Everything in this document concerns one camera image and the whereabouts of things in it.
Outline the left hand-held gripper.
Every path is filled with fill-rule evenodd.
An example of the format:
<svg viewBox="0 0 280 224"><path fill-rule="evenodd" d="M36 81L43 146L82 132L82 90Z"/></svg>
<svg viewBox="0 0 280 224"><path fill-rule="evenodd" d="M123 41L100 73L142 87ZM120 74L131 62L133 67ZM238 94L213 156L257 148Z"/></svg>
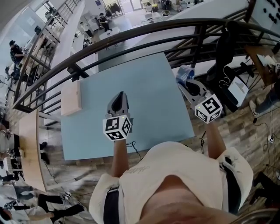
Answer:
<svg viewBox="0 0 280 224"><path fill-rule="evenodd" d="M110 141L126 140L132 132L133 123L129 113L129 103L125 92L118 93L108 104L103 133Z"/></svg>

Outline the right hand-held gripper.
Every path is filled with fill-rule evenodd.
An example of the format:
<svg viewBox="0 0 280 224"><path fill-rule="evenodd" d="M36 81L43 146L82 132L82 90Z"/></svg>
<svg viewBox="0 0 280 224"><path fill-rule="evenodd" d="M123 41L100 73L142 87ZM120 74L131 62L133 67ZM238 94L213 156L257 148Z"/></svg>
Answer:
<svg viewBox="0 0 280 224"><path fill-rule="evenodd" d="M222 105L215 94L206 90L205 86L197 80L189 79L185 84L178 84L178 88L191 103L196 117L206 124L214 121L221 115Z"/></svg>

